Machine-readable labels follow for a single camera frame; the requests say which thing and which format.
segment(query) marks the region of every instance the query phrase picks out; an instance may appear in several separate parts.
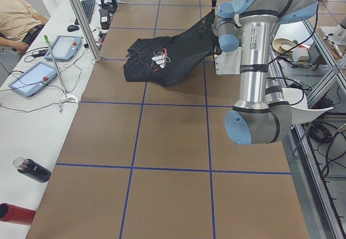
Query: person's hand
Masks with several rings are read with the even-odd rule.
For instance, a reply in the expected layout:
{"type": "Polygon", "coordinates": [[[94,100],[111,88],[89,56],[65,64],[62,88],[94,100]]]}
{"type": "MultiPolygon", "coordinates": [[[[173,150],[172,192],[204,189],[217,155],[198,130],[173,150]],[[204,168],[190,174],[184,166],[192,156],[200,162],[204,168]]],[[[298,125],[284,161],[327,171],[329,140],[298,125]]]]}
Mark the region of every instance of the person's hand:
{"type": "Polygon", "coordinates": [[[14,42],[13,48],[15,48],[21,54],[24,54],[28,50],[29,45],[23,42],[14,42]]]}

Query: red cylinder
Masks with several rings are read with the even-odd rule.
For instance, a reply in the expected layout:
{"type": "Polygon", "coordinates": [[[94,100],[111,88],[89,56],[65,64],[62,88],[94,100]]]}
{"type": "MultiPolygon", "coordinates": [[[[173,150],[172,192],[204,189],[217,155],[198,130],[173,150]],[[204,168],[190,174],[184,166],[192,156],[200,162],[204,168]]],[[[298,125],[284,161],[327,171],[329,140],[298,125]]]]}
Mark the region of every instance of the red cylinder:
{"type": "Polygon", "coordinates": [[[31,225],[36,211],[7,203],[0,204],[0,221],[31,225]]]}

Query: bottle cap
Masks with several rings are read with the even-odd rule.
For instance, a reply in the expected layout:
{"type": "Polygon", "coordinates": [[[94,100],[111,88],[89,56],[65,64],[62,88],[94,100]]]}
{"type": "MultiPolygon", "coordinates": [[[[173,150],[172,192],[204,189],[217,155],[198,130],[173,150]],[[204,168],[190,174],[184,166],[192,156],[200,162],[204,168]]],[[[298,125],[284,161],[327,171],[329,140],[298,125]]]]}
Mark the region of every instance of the bottle cap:
{"type": "Polygon", "coordinates": [[[28,165],[29,161],[22,157],[18,157],[13,161],[13,167],[15,167],[18,170],[25,170],[28,165]]]}

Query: black bottle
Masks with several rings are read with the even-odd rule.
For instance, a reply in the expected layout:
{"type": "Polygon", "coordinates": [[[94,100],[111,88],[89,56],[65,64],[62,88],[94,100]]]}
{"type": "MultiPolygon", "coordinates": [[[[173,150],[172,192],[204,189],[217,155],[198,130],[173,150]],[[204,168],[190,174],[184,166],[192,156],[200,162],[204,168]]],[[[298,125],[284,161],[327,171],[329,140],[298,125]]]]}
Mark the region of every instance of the black bottle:
{"type": "Polygon", "coordinates": [[[49,170],[34,162],[32,159],[18,157],[13,161],[13,166],[17,168],[19,173],[41,183],[47,182],[51,175],[49,170]]]}

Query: person's arm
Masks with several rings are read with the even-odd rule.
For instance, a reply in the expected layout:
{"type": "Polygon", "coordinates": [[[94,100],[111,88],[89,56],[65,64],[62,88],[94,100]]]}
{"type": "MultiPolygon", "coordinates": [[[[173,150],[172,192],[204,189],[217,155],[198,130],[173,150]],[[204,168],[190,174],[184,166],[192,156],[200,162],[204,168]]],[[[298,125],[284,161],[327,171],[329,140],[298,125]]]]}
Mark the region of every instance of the person's arm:
{"type": "Polygon", "coordinates": [[[43,25],[47,24],[48,22],[48,19],[45,16],[41,15],[39,12],[33,13],[32,17],[38,21],[41,21],[43,25]]]}
{"type": "Polygon", "coordinates": [[[29,45],[27,43],[11,41],[3,37],[0,37],[0,46],[15,48],[22,54],[24,54],[29,48],[29,45]]]}

